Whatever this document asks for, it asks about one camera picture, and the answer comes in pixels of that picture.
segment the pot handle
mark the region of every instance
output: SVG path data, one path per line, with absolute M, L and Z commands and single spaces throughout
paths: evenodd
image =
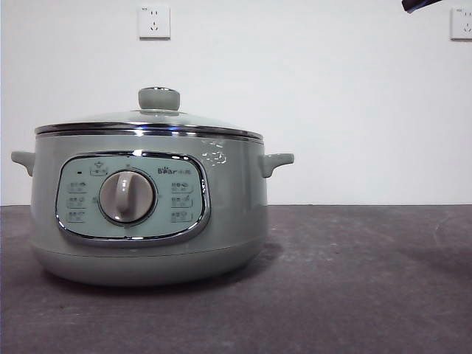
M 292 153 L 276 153 L 274 155 L 261 156 L 261 168 L 263 177 L 268 178 L 272 176 L 274 169 L 283 166 L 284 164 L 293 164 L 295 156 Z
M 12 161 L 25 166 L 27 168 L 28 175 L 32 176 L 32 171 L 35 166 L 35 153 L 27 153 L 26 151 L 13 151 Z

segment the control panel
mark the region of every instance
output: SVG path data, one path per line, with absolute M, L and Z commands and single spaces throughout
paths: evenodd
M 169 237 L 191 232 L 208 213 L 205 173 L 190 156 L 91 153 L 67 161 L 60 174 L 58 223 L 79 236 Z

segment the dark object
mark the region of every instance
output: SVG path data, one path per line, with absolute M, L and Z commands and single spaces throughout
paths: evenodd
M 425 7 L 439 1 L 442 0 L 402 0 L 402 4 L 405 11 L 412 13 L 413 11 L 420 9 L 421 7 Z

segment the power socket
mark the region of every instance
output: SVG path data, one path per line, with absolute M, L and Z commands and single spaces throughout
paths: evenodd
M 170 8 L 164 5 L 138 9 L 140 38 L 170 38 Z
M 451 39 L 472 39 L 472 7 L 451 10 Z

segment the pot base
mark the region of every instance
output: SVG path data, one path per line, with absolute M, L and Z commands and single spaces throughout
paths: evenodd
M 189 282 L 223 274 L 257 256 L 263 238 L 225 249 L 151 257 L 84 257 L 33 247 L 51 273 L 92 285 L 151 286 Z

